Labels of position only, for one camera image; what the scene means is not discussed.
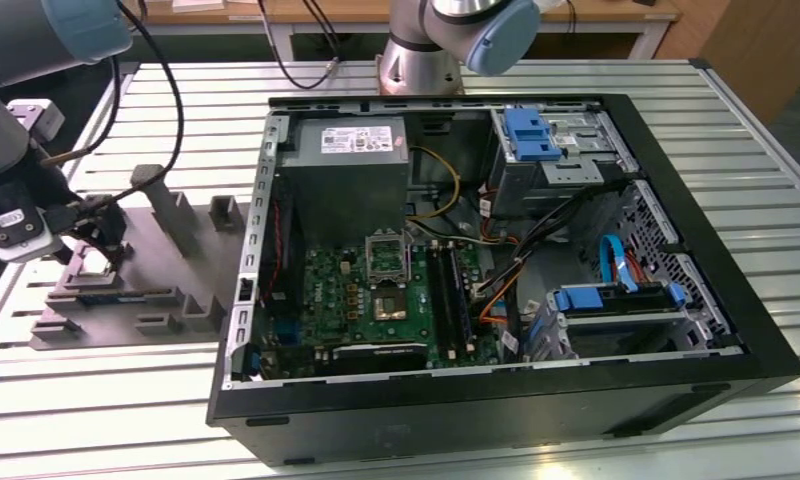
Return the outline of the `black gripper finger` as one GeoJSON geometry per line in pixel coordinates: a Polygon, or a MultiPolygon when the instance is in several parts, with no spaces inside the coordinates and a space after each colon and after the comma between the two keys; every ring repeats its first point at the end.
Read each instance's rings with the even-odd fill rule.
{"type": "Polygon", "coordinates": [[[102,226],[102,250],[110,263],[119,263],[125,256],[123,236],[126,224],[123,222],[105,222],[102,226]]]}
{"type": "Polygon", "coordinates": [[[90,252],[90,243],[87,240],[75,236],[62,236],[63,246],[56,251],[56,261],[62,265],[68,265],[75,259],[83,259],[90,252]]]}

